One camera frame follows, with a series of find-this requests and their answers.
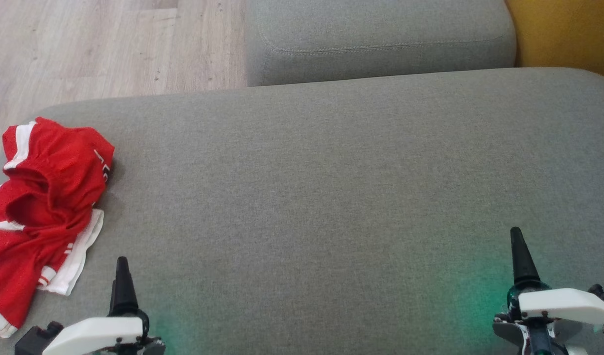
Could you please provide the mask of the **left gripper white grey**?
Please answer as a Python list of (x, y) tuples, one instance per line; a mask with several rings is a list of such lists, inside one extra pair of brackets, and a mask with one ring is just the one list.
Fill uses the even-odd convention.
[(65, 327), (43, 355), (164, 355), (166, 344), (149, 337), (149, 317), (140, 310), (127, 257), (116, 263), (109, 317), (84, 319)]

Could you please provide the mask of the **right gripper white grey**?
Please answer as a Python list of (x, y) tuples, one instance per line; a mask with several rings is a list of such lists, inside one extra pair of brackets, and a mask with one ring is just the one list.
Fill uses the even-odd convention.
[(507, 309), (493, 319), (494, 334), (518, 348), (519, 355), (586, 355), (568, 341), (591, 325), (604, 335), (604, 289), (548, 288), (541, 283), (520, 227), (510, 229), (513, 287)]

